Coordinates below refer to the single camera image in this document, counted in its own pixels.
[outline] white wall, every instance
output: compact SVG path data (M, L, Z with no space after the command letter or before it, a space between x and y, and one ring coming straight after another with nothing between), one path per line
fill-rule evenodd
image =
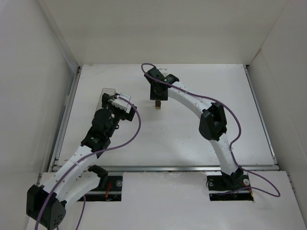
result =
M277 160L307 222L307 0L289 0L249 73Z
M40 1L81 65L249 64L288 0Z
M39 172L71 72L35 0L0 6L0 170Z

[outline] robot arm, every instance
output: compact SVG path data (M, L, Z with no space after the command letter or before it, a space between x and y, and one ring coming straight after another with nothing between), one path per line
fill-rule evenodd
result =
M192 92L172 74L164 77L157 68L150 69L147 74L154 79L172 84L187 92ZM166 101L168 97L173 98L186 106L200 119L199 132L213 146L221 165L222 175L228 184L235 183L241 177L243 171L236 166L229 150L226 134L227 121L222 105L219 103L210 103L207 99L191 96L186 92L154 81L146 75L145 77L151 85L151 100Z
M33 185L27 192L26 213L37 220L39 211L55 184L68 172L73 165L76 165L55 189L49 200L40 223L47 229L56 228L64 219L66 209L84 194L97 187L104 187L107 183L108 172L99 166L91 166L102 153L95 154L79 162L84 156L93 152L106 149L111 143L114 131L118 129L120 120L132 121L135 110L130 109L127 113L128 103L118 98L130 101L130 96L121 93L102 96L102 108L95 112L92 120L92 127L81 142L74 155L57 171L53 177L44 182L40 187Z

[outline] red wire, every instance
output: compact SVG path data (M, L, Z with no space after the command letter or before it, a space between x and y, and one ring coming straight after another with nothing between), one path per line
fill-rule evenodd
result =
M105 193L106 201L107 201L107 198L108 198L108 196L109 196L109 192L110 192L111 187L112 187L112 184L111 184L111 182L109 182L109 183L107 184L107 191L106 191L106 193Z

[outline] bolt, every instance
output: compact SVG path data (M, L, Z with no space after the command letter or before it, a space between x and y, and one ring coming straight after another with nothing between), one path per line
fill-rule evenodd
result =
M116 181L116 186L117 187L122 187L123 182L121 180Z
M247 186L250 185L249 179L244 179L244 180L243 180L243 183L244 183L245 185L247 185Z
M214 185L213 180L208 181L208 186L212 187Z

